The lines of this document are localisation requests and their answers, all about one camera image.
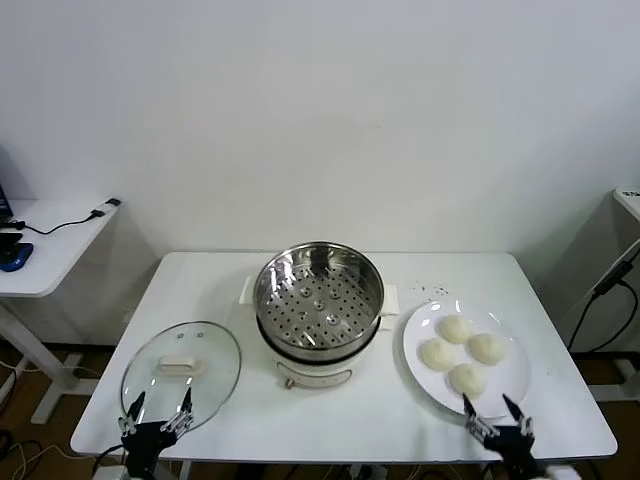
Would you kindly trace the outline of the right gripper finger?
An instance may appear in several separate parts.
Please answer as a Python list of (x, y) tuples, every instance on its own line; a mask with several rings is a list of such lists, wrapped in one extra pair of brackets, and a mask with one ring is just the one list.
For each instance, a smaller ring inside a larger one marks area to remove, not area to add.
[(502, 426), (501, 436), (507, 440), (533, 440), (533, 419), (526, 416), (520, 406), (506, 394), (503, 394), (502, 398), (515, 424)]
[(466, 394), (462, 394), (465, 414), (465, 428), (479, 443), (497, 437), (500, 432), (493, 425), (481, 418)]

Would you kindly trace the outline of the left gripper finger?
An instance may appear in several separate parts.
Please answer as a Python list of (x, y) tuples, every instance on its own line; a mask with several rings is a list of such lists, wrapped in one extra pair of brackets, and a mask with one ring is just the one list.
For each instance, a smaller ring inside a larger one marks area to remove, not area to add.
[(164, 425), (164, 430), (173, 433), (185, 433), (194, 421), (192, 393), (188, 388), (176, 414)]
[(136, 431), (136, 421), (142, 410), (146, 392), (142, 391), (136, 400), (130, 405), (124, 417), (118, 419), (118, 425), (123, 435), (132, 435)]

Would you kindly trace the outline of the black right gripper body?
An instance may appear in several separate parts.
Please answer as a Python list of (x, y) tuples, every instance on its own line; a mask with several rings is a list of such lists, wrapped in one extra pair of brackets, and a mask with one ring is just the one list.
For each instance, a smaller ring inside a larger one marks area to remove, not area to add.
[(517, 426), (496, 426), (497, 434), (484, 437), (483, 446), (503, 460), (509, 479), (541, 478), (543, 470), (531, 454), (534, 435), (522, 433)]

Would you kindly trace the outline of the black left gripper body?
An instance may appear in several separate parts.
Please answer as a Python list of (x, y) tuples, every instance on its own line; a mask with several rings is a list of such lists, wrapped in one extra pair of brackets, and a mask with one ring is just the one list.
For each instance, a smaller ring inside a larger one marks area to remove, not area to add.
[(127, 452), (125, 466), (131, 479), (154, 479), (160, 453), (176, 443), (176, 433), (163, 430), (163, 422), (142, 423), (134, 433), (121, 436)]

